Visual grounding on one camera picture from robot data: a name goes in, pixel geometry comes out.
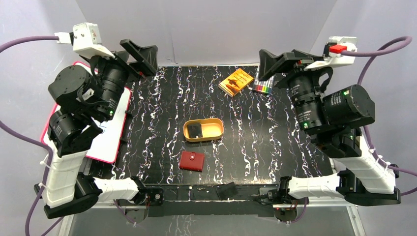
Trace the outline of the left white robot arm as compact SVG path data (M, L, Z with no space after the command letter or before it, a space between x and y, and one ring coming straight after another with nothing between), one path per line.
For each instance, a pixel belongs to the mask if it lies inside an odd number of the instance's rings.
M46 181L37 188L49 219L84 212L102 201L151 202L152 190L139 177L101 179L80 172L93 140L103 131L98 123L113 119L128 80L157 74L157 46L141 47L130 39L120 45L123 50L109 56L85 56L89 69L64 68L48 87L60 107L49 119L47 145L53 154L45 163Z

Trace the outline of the orange book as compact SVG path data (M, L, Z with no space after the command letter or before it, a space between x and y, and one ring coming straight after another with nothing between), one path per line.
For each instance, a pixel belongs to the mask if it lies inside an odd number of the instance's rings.
M226 79L221 81L218 84L218 87L230 97L236 96L240 93L246 86L248 86L254 77L249 75L243 69L239 68Z

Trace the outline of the red card holder wallet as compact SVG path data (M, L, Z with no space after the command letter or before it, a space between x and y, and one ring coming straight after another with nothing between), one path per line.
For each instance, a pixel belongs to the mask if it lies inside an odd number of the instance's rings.
M183 151L181 153L179 168L182 170L202 172L205 161L203 153Z

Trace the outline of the pack of coloured markers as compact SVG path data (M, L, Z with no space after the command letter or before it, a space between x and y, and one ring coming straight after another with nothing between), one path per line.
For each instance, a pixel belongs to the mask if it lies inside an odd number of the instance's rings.
M252 91L266 94L266 95L271 95L272 89L274 86L273 84L274 84L274 76L271 76L266 81L259 81L259 72L257 72L255 79L253 81Z

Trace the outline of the pink framed whiteboard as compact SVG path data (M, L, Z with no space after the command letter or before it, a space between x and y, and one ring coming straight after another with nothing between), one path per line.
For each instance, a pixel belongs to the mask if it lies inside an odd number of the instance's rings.
M53 142L60 154L87 151L86 156L114 163L123 133L131 96L125 86L113 113L100 113L96 106L102 91L90 67L77 62L63 69L49 85L55 106L41 136Z

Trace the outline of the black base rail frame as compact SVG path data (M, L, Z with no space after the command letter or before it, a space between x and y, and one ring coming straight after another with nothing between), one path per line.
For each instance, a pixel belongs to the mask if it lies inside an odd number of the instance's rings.
M218 185L162 184L148 185L150 202L141 205L127 200L100 201L93 209L120 207L130 221L139 223L139 211L145 217L173 215L257 215L275 217L281 222L294 221L307 207L349 207L350 203L341 198L309 197L308 200L290 200L289 197L268 196L277 192L276 184L236 184L238 194L235 200L219 200Z

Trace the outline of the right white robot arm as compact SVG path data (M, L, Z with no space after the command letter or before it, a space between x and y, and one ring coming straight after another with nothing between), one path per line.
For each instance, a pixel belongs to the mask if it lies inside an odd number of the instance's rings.
M325 95L329 80L320 81L354 60L333 52L322 57L299 50L276 56L265 49L259 51L259 58L259 80L284 74L276 85L288 91L299 128L322 153L346 167L322 177L282 177L269 198L284 204L308 197L342 198L368 207L399 204L396 172L391 165L383 167L375 160L361 132L375 121L375 103L361 85Z

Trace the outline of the stack of black credit cards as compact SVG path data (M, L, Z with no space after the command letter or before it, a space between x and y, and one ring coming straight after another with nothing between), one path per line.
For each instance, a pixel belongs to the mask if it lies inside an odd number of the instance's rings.
M202 138L202 126L199 122L189 123L187 125L188 137L191 139Z

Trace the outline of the orange oval tray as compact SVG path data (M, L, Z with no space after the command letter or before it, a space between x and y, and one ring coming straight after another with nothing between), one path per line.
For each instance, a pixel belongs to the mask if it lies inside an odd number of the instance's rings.
M188 137L187 125L189 123L199 122L202 126L202 138L191 139ZM222 138L224 134L224 123L219 118L205 118L189 120L183 125L183 134L188 142L206 142Z

